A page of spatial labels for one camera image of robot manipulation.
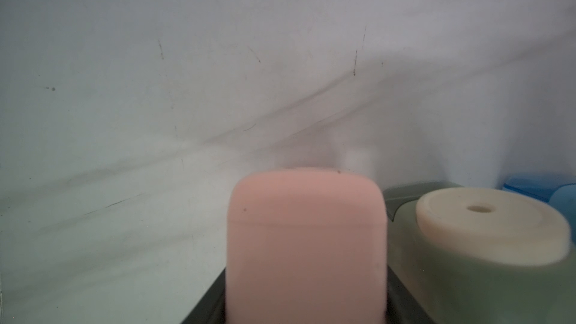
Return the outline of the pink pencil sharpener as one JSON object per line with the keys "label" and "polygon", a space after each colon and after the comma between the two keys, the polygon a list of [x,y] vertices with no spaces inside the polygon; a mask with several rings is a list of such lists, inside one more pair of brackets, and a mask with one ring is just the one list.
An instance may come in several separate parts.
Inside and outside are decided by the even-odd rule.
{"label": "pink pencil sharpener", "polygon": [[382,192],[362,175],[243,178],[227,212],[227,322],[383,323],[387,224]]}

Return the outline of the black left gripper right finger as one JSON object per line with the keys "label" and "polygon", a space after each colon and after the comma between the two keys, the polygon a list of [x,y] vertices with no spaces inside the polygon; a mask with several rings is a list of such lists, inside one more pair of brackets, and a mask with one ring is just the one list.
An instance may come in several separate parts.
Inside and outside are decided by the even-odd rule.
{"label": "black left gripper right finger", "polygon": [[389,265],[387,266],[385,322],[388,324],[435,324]]}

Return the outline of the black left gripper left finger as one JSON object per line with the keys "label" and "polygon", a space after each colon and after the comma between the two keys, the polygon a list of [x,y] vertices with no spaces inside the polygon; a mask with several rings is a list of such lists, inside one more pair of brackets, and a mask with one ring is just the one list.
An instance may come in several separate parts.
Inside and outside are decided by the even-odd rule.
{"label": "black left gripper left finger", "polygon": [[226,323],[226,269],[214,280],[181,324]]}

